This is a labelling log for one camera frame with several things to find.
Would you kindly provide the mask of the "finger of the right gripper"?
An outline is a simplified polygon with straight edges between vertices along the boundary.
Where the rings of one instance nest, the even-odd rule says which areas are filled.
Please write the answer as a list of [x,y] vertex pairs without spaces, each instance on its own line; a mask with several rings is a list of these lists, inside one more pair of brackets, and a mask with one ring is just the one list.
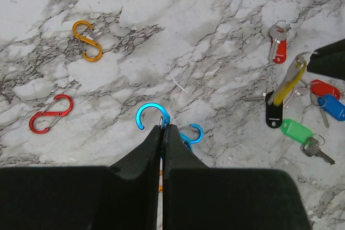
[[307,71],[330,78],[345,79],[345,39],[339,40],[313,52]]

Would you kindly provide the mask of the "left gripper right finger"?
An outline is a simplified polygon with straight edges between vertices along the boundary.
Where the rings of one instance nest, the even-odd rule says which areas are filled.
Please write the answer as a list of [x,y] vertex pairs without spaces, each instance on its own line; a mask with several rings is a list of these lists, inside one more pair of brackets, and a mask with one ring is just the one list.
[[164,229],[310,229],[292,177],[282,170],[210,168],[170,124],[163,136]]

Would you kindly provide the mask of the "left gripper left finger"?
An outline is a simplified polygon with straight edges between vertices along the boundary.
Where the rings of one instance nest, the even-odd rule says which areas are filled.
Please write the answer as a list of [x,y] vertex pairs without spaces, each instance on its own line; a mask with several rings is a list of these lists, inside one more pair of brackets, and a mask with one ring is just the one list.
[[110,166],[1,168],[1,229],[155,229],[160,141]]

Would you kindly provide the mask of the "yellow tag key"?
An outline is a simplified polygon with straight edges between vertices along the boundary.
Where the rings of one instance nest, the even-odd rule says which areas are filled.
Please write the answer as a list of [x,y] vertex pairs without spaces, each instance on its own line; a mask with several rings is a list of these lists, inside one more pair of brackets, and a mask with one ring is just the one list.
[[307,52],[298,54],[287,69],[285,77],[277,89],[273,92],[267,103],[279,106],[283,103],[285,97],[292,91],[302,78],[307,68],[305,55]]

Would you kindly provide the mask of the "small red tag key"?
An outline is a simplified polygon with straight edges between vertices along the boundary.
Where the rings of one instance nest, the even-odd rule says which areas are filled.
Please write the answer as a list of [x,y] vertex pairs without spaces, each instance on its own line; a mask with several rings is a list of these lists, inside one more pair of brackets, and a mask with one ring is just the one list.
[[288,23],[284,20],[277,21],[269,30],[271,37],[271,48],[268,55],[269,60],[276,64],[282,64],[287,58],[287,31]]

